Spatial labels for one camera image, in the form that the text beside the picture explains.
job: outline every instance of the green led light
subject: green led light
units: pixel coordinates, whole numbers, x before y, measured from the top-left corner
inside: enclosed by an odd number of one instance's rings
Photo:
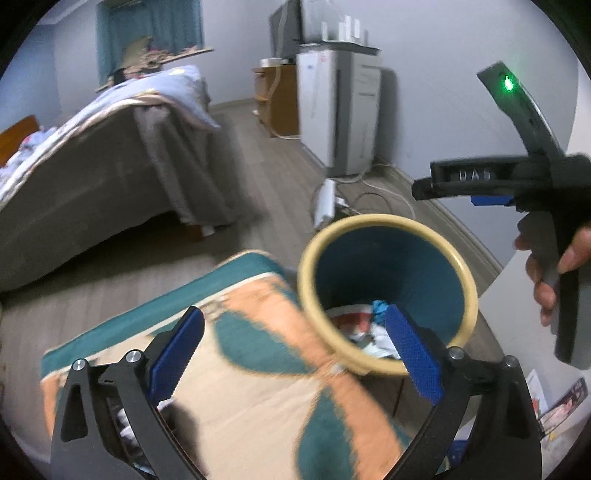
[[[503,86],[505,87],[505,90],[507,90],[507,92],[513,90],[513,80],[511,80],[507,75],[505,75]]]

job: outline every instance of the power strip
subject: power strip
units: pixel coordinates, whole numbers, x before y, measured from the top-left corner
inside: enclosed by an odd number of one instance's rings
[[[336,182],[326,179],[318,191],[314,213],[314,228],[317,231],[329,226],[335,218],[335,188]]]
[[[354,211],[344,198],[336,196],[336,182],[326,179],[318,191],[314,228],[320,231],[332,222],[358,213]]]

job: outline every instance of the blanket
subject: blanket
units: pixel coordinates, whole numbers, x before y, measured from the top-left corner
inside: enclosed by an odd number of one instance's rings
[[[73,136],[122,108],[163,103],[178,109],[186,120],[200,129],[213,132],[219,128],[206,111],[209,97],[196,66],[177,67],[142,79],[127,80],[103,92],[61,127],[50,129],[50,135],[45,134],[43,142],[33,147],[29,145],[32,148],[20,148],[8,160],[6,167],[0,168],[0,210],[14,197],[34,169]]]
[[[190,305],[205,336],[174,392],[187,453],[209,479],[382,480],[409,438],[346,372],[303,316],[281,267],[249,251],[101,324],[42,360],[53,432],[70,365],[119,361]]]

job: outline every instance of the finger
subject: finger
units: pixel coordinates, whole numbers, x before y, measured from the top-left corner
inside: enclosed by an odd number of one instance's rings
[[[558,273],[575,270],[591,258],[591,226],[583,225],[558,262]]]
[[[542,325],[544,327],[547,327],[552,321],[552,310],[545,309],[542,307],[542,310],[540,312],[540,319],[542,321]]]
[[[544,278],[544,271],[533,255],[530,255],[525,262],[525,272],[534,283],[538,283]]]
[[[531,245],[525,240],[523,235],[520,235],[515,239],[513,246],[517,250],[531,250]]]
[[[550,285],[544,282],[535,286],[534,299],[545,309],[551,310],[556,306],[556,293]]]

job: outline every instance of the teal curtain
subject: teal curtain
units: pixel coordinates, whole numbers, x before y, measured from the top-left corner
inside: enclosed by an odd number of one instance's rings
[[[101,84],[120,65],[125,47],[146,35],[154,48],[173,54],[203,47],[200,0],[142,0],[119,8],[103,2],[96,18]]]

